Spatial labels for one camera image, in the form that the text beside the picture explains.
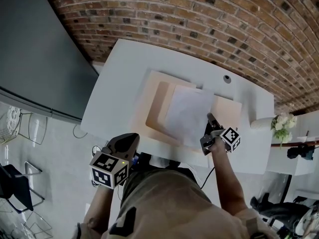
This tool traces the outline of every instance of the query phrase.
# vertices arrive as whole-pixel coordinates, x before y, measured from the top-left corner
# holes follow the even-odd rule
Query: white flower
[[[285,137],[283,137],[282,143],[290,142],[293,139],[293,134],[290,132]]]
[[[297,117],[293,116],[292,114],[289,114],[288,120],[287,120],[287,126],[289,128],[293,128],[297,124]]]
[[[281,129],[283,129],[283,125],[281,123],[276,123],[275,129],[276,130],[281,130]]]
[[[287,120],[288,120],[287,114],[282,113],[281,115],[278,116],[277,123],[285,124],[287,122]]]

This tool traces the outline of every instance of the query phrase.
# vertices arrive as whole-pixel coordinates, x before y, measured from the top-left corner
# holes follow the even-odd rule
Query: gray wall
[[[98,75],[48,1],[0,0],[0,8],[0,88],[81,119]]]

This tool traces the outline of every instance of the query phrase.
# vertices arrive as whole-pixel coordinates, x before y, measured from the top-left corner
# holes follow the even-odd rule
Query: beige shirt
[[[256,211],[232,216],[213,205],[196,183],[171,170],[144,179],[102,237],[86,224],[79,227],[81,236],[76,232],[74,239],[248,239],[255,233],[278,238]]]

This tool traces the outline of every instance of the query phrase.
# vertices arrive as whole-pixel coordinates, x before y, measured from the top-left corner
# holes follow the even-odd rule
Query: hole in table
[[[226,82],[227,84],[231,83],[231,78],[228,75],[225,75],[224,82]]]

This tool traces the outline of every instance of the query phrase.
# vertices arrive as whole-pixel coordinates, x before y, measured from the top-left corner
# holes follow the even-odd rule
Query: cable
[[[197,176],[197,172],[196,172],[195,168],[193,168],[192,166],[190,166],[190,165],[189,165],[189,164],[187,164],[187,163],[186,163],[186,165],[188,165],[188,166],[189,166],[189,167],[190,167],[190,168],[194,171],[194,173],[195,173],[195,175],[196,175],[196,181],[197,181],[197,180],[199,180],[199,181],[200,181],[200,183],[201,183],[201,184],[203,184],[203,182],[202,182],[202,181],[198,178],[198,176]]]
[[[74,135],[74,137],[77,138],[77,139],[82,139],[82,138],[85,137],[88,133],[85,133],[85,135],[82,136],[82,137],[77,137],[77,136],[74,134],[74,129],[76,128],[77,125],[78,125],[78,124],[76,124],[76,125],[74,126],[74,128],[73,128],[73,135]]]
[[[121,201],[122,199],[120,198],[120,195],[119,195],[119,188],[120,188],[120,186],[118,186],[118,198],[119,198],[120,201]]]
[[[94,151],[94,147],[99,148],[99,151],[102,151],[99,146],[94,145],[94,146],[92,147],[92,157],[94,157],[95,153],[97,152],[97,150]]]
[[[94,182],[93,179],[91,180],[91,182],[92,182],[92,185],[93,185],[94,188],[97,187],[97,186],[99,186],[99,184],[96,183],[96,182]]]
[[[204,184],[203,184],[203,186],[201,186],[201,188],[200,189],[203,189],[203,187],[205,186],[205,183],[206,183],[206,181],[207,181],[207,179],[208,179],[208,177],[210,176],[210,174],[212,173],[212,171],[214,171],[214,169],[215,169],[215,167],[209,172],[209,174],[208,174],[208,176],[206,177],[206,180],[204,181]]]

